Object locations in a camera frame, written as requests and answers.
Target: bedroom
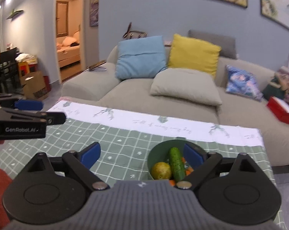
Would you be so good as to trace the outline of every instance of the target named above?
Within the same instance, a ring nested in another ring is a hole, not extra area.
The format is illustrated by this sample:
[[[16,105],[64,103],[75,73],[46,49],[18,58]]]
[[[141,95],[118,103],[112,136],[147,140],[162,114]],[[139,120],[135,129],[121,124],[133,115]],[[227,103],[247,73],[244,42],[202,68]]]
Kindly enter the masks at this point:
[[[61,81],[82,71],[80,54],[81,0],[56,0],[56,46]]]

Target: tile floor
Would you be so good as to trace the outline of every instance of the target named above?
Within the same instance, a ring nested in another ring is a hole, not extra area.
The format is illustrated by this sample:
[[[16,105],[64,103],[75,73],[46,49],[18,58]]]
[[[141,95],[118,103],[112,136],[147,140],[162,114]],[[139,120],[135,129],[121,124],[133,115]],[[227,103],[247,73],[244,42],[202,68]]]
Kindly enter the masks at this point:
[[[282,196],[285,224],[289,230],[289,166],[273,167],[277,188]]]
[[[61,97],[61,85],[52,88],[49,97],[44,100],[43,111],[49,110]],[[287,229],[289,230],[289,166],[274,167],[277,188],[282,195],[283,215]]]

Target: green checkered tablecloth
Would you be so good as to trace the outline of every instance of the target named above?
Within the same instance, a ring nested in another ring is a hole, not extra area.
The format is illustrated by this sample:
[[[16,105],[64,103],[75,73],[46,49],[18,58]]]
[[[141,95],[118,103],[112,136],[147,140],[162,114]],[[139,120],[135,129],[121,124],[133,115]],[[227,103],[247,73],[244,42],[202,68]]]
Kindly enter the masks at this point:
[[[68,150],[80,151],[93,142],[99,142],[101,156],[90,170],[113,186],[117,180],[147,180],[148,153],[158,143],[172,139],[175,138],[67,119],[63,125],[48,126],[44,139],[8,141],[6,147],[0,149],[0,168],[14,178],[37,152],[61,156]],[[261,146],[191,142],[206,151],[217,151],[224,157],[236,157],[238,153],[246,152],[275,184],[267,154]],[[281,229],[286,229],[281,211],[275,222]]]

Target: gray textured grip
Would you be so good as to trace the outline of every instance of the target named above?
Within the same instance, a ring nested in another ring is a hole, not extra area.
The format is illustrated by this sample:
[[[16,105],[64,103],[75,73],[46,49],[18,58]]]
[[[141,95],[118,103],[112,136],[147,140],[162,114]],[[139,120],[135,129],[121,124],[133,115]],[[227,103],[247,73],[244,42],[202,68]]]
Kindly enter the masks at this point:
[[[118,181],[114,188],[93,192],[71,218],[45,226],[13,221],[5,230],[279,230],[272,221],[257,226],[221,222],[202,209],[190,190],[168,181]]]

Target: green bowl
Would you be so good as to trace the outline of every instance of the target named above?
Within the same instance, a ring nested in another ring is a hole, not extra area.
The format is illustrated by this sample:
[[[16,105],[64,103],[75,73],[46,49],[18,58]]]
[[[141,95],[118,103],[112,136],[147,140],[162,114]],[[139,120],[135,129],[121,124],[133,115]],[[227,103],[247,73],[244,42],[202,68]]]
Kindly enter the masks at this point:
[[[169,159],[169,150],[173,147],[177,147],[181,155],[183,156],[183,150],[185,144],[188,144],[189,146],[195,146],[197,148],[200,148],[198,145],[186,141],[186,140],[169,140],[165,142],[161,142],[157,144],[149,153],[148,160],[147,160],[147,166],[148,166],[148,179],[153,180],[153,177],[151,176],[151,169],[152,167],[159,162],[167,162],[167,159]]]

